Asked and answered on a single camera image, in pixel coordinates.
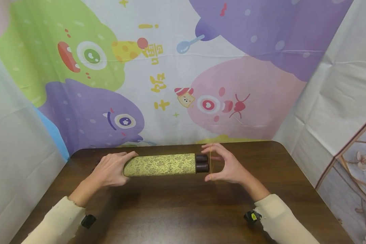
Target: brown cap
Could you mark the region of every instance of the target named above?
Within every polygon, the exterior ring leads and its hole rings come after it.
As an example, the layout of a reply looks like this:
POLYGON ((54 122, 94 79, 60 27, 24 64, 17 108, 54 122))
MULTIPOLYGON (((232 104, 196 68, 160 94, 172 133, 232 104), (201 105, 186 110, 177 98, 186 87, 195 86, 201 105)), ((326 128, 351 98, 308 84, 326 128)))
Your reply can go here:
POLYGON ((207 173, 209 172, 208 156, 206 154, 196 154, 196 173, 207 173))

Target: cylindrical tube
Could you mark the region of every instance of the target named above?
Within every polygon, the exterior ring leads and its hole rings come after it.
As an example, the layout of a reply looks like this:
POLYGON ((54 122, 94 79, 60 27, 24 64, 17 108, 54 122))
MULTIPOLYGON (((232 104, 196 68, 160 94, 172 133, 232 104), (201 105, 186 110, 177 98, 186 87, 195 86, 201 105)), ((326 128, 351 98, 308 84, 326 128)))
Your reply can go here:
POLYGON ((132 158, 123 174, 127 177, 183 175, 209 172, 207 155, 172 154, 132 158))

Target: wooden table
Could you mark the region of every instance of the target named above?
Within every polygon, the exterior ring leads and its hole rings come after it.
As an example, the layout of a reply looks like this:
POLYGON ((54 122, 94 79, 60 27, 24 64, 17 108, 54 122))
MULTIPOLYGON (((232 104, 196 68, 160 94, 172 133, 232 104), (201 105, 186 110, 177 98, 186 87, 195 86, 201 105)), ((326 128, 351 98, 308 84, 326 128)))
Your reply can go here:
MULTIPOLYGON (((268 189, 278 194, 321 244, 352 244, 286 149, 279 143, 243 142, 224 146, 268 189)), ((76 152, 11 243, 21 243, 63 196, 68 196, 98 159, 135 150, 139 155, 200 153, 199 145, 85 149, 76 152)), ((214 169, 221 170, 222 164, 214 169)), ((139 177, 123 187, 100 191, 87 207, 98 220, 80 227, 70 243, 268 244, 260 224, 243 214, 254 205, 236 184, 204 182, 206 174, 139 177)))

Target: beige sleeve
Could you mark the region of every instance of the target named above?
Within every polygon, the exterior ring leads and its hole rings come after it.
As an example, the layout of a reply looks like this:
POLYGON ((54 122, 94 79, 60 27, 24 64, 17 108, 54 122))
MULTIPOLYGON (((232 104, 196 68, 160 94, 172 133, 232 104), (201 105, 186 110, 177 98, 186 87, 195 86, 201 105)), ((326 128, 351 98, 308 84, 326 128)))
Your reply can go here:
POLYGON ((64 197, 45 215, 22 244, 68 243, 75 236, 84 216, 85 208, 76 206, 68 197, 64 197))
POLYGON ((262 215, 263 229, 277 243, 319 244, 277 195, 269 195, 256 202, 255 206, 255 211, 262 215))

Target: rubber band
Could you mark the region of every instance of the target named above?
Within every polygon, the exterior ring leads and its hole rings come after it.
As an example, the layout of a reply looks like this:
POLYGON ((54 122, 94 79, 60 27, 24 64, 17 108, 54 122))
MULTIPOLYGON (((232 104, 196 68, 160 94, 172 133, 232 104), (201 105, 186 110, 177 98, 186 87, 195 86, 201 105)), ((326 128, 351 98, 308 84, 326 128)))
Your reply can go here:
POLYGON ((213 146, 213 144, 210 146, 210 179, 213 180, 213 164, 211 163, 211 147, 213 146))

